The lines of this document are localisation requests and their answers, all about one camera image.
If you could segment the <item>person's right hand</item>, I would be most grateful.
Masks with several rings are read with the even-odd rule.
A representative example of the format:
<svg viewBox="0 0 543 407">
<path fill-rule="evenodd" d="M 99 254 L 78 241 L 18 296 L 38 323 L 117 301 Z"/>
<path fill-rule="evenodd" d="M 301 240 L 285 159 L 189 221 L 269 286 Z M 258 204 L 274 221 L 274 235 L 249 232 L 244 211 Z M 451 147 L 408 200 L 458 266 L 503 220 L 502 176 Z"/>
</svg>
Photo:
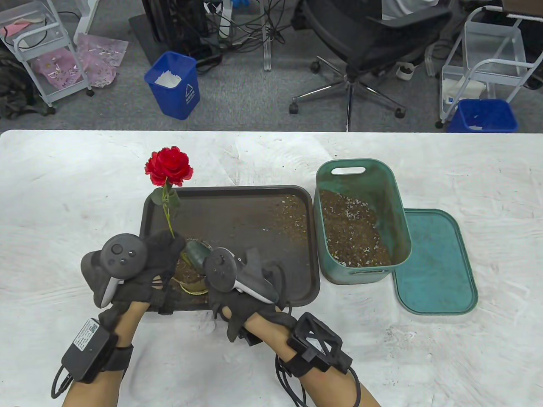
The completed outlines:
<svg viewBox="0 0 543 407">
<path fill-rule="evenodd" d="M 288 329 L 296 326 L 297 319 L 283 312 L 288 302 L 281 262 L 260 259 L 255 248 L 246 252 L 245 261 L 226 248 L 216 248 L 205 258 L 203 270 L 211 310 L 228 323 L 229 341 L 244 337 L 250 345 L 260 342 L 244 327 L 254 314 Z"/>
</svg>

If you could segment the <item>person's left hand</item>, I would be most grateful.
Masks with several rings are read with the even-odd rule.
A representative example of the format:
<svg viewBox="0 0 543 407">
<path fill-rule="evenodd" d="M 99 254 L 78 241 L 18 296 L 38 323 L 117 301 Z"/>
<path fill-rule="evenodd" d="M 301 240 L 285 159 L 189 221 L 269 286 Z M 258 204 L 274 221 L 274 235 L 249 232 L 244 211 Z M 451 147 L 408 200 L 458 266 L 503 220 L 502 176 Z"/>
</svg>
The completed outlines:
<svg viewBox="0 0 543 407">
<path fill-rule="evenodd" d="M 101 250 L 89 252 L 80 262 L 81 273 L 102 310 L 101 325 L 114 329 L 130 304 L 149 304 L 152 312 L 173 313 L 168 284 L 186 245 L 178 233 L 167 230 L 140 238 L 122 233 Z"/>
</svg>

